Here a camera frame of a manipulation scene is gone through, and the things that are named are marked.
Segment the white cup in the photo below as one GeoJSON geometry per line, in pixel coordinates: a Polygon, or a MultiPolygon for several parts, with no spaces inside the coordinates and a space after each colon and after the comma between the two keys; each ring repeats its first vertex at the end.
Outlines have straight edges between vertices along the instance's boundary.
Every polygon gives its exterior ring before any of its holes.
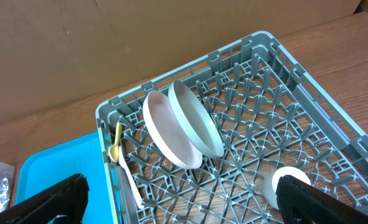
{"type": "Polygon", "coordinates": [[[311,182],[309,181],[309,178],[307,177],[307,175],[303,171],[295,167],[282,167],[268,174],[264,178],[263,195],[264,195],[265,200],[267,200],[267,202],[272,207],[278,210],[279,208],[278,208],[278,202],[276,200],[276,188],[278,187],[279,178],[283,177],[284,175],[291,175],[303,181],[304,183],[311,185],[311,182]]]}

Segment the yellow spoon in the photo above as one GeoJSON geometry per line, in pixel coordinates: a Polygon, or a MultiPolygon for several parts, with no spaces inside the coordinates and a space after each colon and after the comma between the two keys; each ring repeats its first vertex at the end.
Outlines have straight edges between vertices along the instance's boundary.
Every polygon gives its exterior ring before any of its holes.
{"type": "Polygon", "coordinates": [[[115,143],[111,145],[108,149],[109,152],[109,158],[113,162],[118,162],[119,158],[119,143],[120,143],[120,136],[121,136],[121,130],[123,127],[120,123],[116,124],[116,134],[115,134],[115,143]]]}

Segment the white dish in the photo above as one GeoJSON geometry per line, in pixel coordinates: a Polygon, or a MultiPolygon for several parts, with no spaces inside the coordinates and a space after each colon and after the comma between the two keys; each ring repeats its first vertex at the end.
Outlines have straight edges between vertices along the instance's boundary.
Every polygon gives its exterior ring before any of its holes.
{"type": "Polygon", "coordinates": [[[181,128],[203,155],[222,157],[224,146],[215,124],[196,95],[182,82],[169,87],[171,109],[181,128]]]}
{"type": "Polygon", "coordinates": [[[146,127],[154,143],[173,164],[183,169],[197,169],[203,156],[185,135],[163,93],[151,91],[143,105],[146,127]]]}
{"type": "Polygon", "coordinates": [[[277,169],[276,171],[268,174],[264,178],[263,182],[263,195],[265,200],[274,208],[279,210],[278,202],[276,201],[276,188],[278,188],[279,178],[284,175],[292,175],[297,179],[303,181],[304,183],[311,185],[308,176],[295,167],[282,167],[277,169]]]}

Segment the turquoise plastic tray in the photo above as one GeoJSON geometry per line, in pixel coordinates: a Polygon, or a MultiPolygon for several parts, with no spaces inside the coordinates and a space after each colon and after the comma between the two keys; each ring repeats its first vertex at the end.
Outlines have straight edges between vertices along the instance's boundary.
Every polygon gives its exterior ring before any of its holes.
{"type": "Polygon", "coordinates": [[[98,133],[51,147],[30,156],[22,166],[16,204],[81,173],[90,191],[83,223],[113,223],[98,133]]]}

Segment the dish rack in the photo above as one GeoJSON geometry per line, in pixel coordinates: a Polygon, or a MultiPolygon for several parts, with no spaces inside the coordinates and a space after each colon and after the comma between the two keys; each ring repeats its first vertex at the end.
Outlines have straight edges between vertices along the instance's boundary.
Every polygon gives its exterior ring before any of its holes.
{"type": "Polygon", "coordinates": [[[263,198],[277,168],[303,170],[312,186],[368,214],[368,135],[268,32],[260,31],[103,102],[96,112],[114,223],[283,223],[263,198]],[[171,164],[152,142],[142,104],[181,80],[224,142],[201,168],[171,164]],[[108,158],[116,123],[145,208],[108,158]]]}

